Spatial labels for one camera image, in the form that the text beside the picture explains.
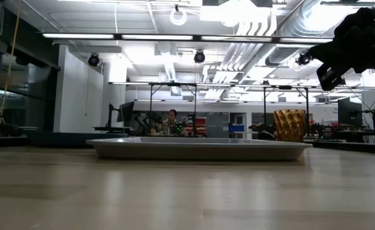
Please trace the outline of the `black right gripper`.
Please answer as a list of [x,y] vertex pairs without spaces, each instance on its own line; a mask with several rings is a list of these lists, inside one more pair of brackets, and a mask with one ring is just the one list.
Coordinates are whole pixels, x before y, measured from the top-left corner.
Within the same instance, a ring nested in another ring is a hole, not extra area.
[[316,71],[323,91],[331,91],[342,83],[342,76],[350,69],[362,73],[375,70],[375,8],[361,8],[344,18],[335,28],[334,44],[342,57],[333,62],[334,44],[323,43],[308,50],[313,59],[322,63]]

